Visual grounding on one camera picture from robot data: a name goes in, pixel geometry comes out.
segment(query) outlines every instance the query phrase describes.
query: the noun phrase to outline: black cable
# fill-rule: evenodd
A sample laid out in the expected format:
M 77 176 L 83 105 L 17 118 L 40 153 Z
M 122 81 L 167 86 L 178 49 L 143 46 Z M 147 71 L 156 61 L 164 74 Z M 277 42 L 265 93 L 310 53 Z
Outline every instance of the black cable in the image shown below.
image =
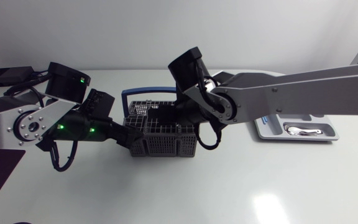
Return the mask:
M 42 96 L 40 94 L 40 92 L 38 92 L 34 87 L 30 86 L 29 89 L 31 91 L 33 91 L 33 93 L 35 93 L 35 95 L 37 96 L 38 100 L 40 101 L 40 106 L 44 107 L 44 101 L 42 100 Z
M 50 150 L 50 158 L 52 160 L 52 165 L 55 170 L 57 170 L 59 172 L 63 172 L 63 171 L 66 171 L 71 166 L 71 164 L 74 161 L 75 153 L 77 152 L 77 145 L 78 145 L 78 141 L 73 141 L 73 146 L 71 147 L 71 153 L 70 153 L 70 156 L 68 157 L 67 162 L 64 166 L 60 167 L 59 166 L 59 151 L 57 149 L 56 142 L 53 142 L 53 146 Z
M 12 87 L 10 87 L 5 93 L 4 96 L 10 96 L 14 93 L 17 93 L 18 91 L 22 91 L 22 90 L 26 90 L 28 89 L 30 86 L 34 86 L 36 84 L 39 83 L 43 83 L 45 81 L 47 81 L 48 79 L 52 78 L 52 74 L 51 73 L 47 73 L 46 75 L 43 75 L 41 77 L 38 77 L 36 79 L 30 80 L 28 82 L 24 82 L 24 83 L 20 83 L 17 85 L 14 85 Z
M 197 141 L 199 142 L 199 144 L 201 146 L 203 146 L 205 149 L 207 150 L 213 150 L 213 149 L 216 149 L 218 146 L 219 146 L 219 143 L 221 142 L 221 138 L 222 138 L 222 132 L 221 131 L 218 131 L 216 132 L 216 143 L 212 146 L 209 146 L 205 143 L 202 142 L 201 138 L 200 138 L 200 124 L 196 124 L 195 125 L 195 133 L 196 133 L 196 138 L 197 138 Z
M 200 94 L 203 97 L 203 100 L 212 108 L 214 108 L 216 111 L 223 113 L 224 108 L 214 102 L 209 98 L 209 96 L 206 94 L 206 87 L 204 83 L 204 75 L 203 70 L 198 66 L 198 62 L 195 61 L 195 69 L 198 76 L 198 88 L 200 89 Z
M 218 86 L 218 82 L 211 76 L 204 76 L 204 78 L 212 80 L 212 82 L 214 82 L 215 86 Z

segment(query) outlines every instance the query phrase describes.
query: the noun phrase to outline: blue handle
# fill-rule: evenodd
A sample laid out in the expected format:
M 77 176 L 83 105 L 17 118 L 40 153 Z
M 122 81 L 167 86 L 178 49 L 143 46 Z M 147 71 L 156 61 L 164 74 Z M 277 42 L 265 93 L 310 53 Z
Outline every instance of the blue handle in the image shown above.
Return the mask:
M 153 86 L 153 87 L 142 87 L 142 88 L 133 88 L 128 90 L 123 90 L 121 93 L 122 98 L 122 108 L 124 109 L 124 117 L 128 117 L 128 99 L 129 95 L 136 95 L 141 93 L 176 93 L 177 89 L 175 87 L 166 87 L 166 86 Z

